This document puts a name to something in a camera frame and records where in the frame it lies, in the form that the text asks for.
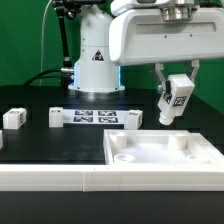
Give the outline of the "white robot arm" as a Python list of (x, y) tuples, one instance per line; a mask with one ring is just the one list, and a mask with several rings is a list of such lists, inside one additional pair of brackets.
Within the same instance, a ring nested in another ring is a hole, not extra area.
[(69, 89), (86, 94), (124, 89), (127, 65), (224, 57), (224, 7), (195, 0), (113, 0), (111, 12), (81, 8), (81, 52)]

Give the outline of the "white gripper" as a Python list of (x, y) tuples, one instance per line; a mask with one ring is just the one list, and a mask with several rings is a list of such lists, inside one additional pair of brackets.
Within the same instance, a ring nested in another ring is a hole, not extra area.
[(159, 9), (132, 9), (116, 17), (109, 29), (110, 59), (116, 65), (154, 64), (157, 91), (166, 91), (165, 62), (187, 61), (195, 80), (198, 60), (224, 57), (224, 9), (199, 8), (191, 21), (165, 22)]

